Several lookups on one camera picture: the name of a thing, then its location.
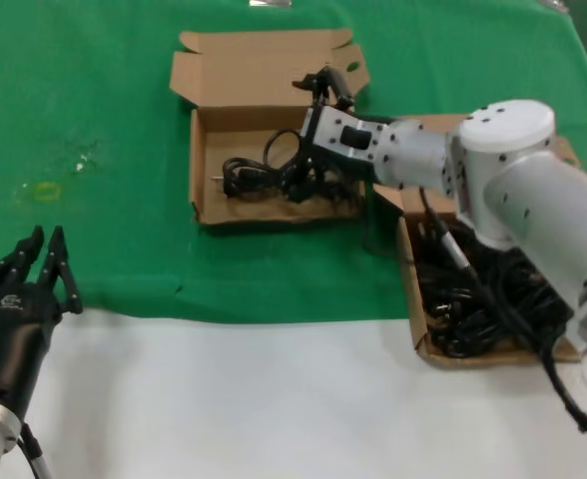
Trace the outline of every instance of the screw hole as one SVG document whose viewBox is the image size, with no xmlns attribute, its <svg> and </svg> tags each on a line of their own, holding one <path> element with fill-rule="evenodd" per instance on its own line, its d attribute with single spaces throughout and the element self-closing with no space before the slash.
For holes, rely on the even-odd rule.
<svg viewBox="0 0 587 479">
<path fill-rule="evenodd" d="M 351 62 L 346 67 L 346 71 L 351 73 L 351 72 L 354 72 L 355 70 L 357 70 L 358 68 L 360 68 L 360 62 Z"/>
</svg>

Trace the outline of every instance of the cardboard box lid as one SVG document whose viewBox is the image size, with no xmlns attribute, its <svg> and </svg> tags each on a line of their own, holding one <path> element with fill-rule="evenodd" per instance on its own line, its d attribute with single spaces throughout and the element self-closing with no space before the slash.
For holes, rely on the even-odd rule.
<svg viewBox="0 0 587 479">
<path fill-rule="evenodd" d="M 188 52 L 174 54 L 171 88 L 199 107 L 308 106 L 311 96 L 294 88 L 325 65 L 342 71 L 356 95 L 369 82 L 351 32 L 183 32 Z"/>
</svg>

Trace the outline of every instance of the open cardboard box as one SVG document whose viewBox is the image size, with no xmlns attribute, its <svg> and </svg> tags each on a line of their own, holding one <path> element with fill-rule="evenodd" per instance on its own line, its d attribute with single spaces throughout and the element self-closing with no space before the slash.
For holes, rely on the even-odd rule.
<svg viewBox="0 0 587 479">
<path fill-rule="evenodd" d="M 183 32 L 188 52 L 174 55 L 171 88 L 198 106 L 192 111 L 190 201 L 203 225 L 242 222 L 305 223 L 352 218 L 347 202 L 312 198 L 294 204 L 282 197 L 256 202 L 228 199 L 215 177 L 232 157 L 260 162 L 278 130 L 299 130 L 310 92 L 292 86 L 325 65 L 342 71 L 351 93 L 369 82 L 362 53 L 349 30 L 300 30 L 202 34 Z M 297 147 L 293 135 L 274 143 L 270 164 L 281 165 Z"/>
<path fill-rule="evenodd" d="M 416 118 L 421 120 L 427 130 L 448 132 L 465 117 L 466 115 L 434 115 Z M 579 161 L 565 139 L 557 138 L 555 145 L 560 158 L 579 168 Z M 384 187 L 376 187 L 376 190 L 389 202 L 404 211 L 404 215 L 397 225 L 398 258 L 402 284 L 406 292 L 413 347 L 418 355 L 431 364 L 444 367 L 482 367 L 535 362 L 537 358 L 534 354 L 518 347 L 513 341 L 505 341 L 489 353 L 466 359 L 447 357 L 431 343 L 427 326 L 433 319 L 424 312 L 422 295 L 414 266 L 415 260 L 419 259 L 420 255 L 419 242 L 415 240 L 419 238 L 417 226 L 420 222 L 426 221 L 422 201 L 418 190 L 415 188 L 395 191 Z M 455 222 L 455 206 L 452 200 L 433 192 L 427 192 L 427 197 L 437 213 L 446 221 Z M 580 354 L 566 340 L 558 344 L 555 356 L 559 361 L 579 361 L 580 359 Z"/>
</svg>

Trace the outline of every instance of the cable bundle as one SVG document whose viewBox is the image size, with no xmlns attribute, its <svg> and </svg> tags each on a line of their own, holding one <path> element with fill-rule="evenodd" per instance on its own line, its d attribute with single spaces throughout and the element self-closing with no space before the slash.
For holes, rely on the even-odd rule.
<svg viewBox="0 0 587 479">
<path fill-rule="evenodd" d="M 494 303 L 523 318 L 529 338 L 523 347 L 531 345 L 541 331 L 566 322 L 570 309 L 519 250 L 494 251 L 480 244 L 470 229 L 449 228 L 479 282 L 488 288 L 479 288 L 472 277 L 460 273 L 440 246 L 433 225 L 421 226 L 423 259 L 416 263 L 418 280 L 425 310 L 437 321 L 430 327 L 431 341 L 444 354 L 477 356 L 516 337 L 493 309 Z"/>
<path fill-rule="evenodd" d="M 449 234 L 449 228 L 429 205 L 424 189 L 420 189 L 420 197 L 435 231 L 431 237 L 440 240 L 439 256 L 444 263 L 448 260 L 451 265 L 455 263 L 451 249 L 445 246 L 446 241 L 441 241 Z M 570 310 L 521 252 L 490 251 L 477 244 L 474 239 L 470 240 L 468 233 L 469 231 L 466 238 L 460 238 L 458 245 L 464 248 L 467 241 L 466 249 L 470 257 L 475 257 L 478 261 L 477 269 L 469 260 L 465 267 L 456 268 L 456 274 L 457 280 L 463 281 L 466 285 L 463 292 L 467 293 L 469 300 L 472 298 L 475 301 L 476 309 L 467 315 L 458 314 L 457 320 L 452 320 L 449 316 L 448 319 L 445 318 L 443 325 L 433 327 L 431 334 L 435 335 L 435 341 L 439 341 L 445 354 L 469 357 L 489 350 L 504 337 L 515 337 L 520 344 L 540 358 L 544 371 L 566 411 L 577 424 L 579 431 L 587 434 L 587 413 L 580 409 L 566 389 L 557 373 L 553 355 L 558 341 L 566 331 L 566 320 L 569 318 Z M 473 250 L 469 241 L 475 241 L 476 250 Z M 479 261 L 479 257 L 484 257 L 490 262 Z M 450 279 L 450 273 L 453 274 L 449 271 L 439 279 Z"/>
<path fill-rule="evenodd" d="M 282 135 L 294 135 L 298 148 L 281 167 L 270 165 L 269 153 Z M 280 193 L 289 201 L 300 203 L 313 196 L 332 202 L 357 202 L 357 180 L 327 158 L 310 158 L 302 153 L 302 139 L 295 130 L 280 130 L 265 144 L 263 162 L 247 158 L 230 158 L 223 164 L 223 191 L 228 198 L 255 199 Z"/>
</svg>

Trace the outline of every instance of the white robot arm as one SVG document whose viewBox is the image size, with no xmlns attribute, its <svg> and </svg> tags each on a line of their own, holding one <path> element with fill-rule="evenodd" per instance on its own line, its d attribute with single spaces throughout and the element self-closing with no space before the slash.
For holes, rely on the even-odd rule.
<svg viewBox="0 0 587 479">
<path fill-rule="evenodd" d="M 383 185 L 453 199 L 458 219 L 485 245 L 521 248 L 575 311 L 587 347 L 587 174 L 555 155 L 551 108 L 495 103 L 442 135 L 417 120 L 367 122 L 325 106 L 312 138 L 306 127 L 301 134 L 315 148 L 372 164 Z"/>
</svg>

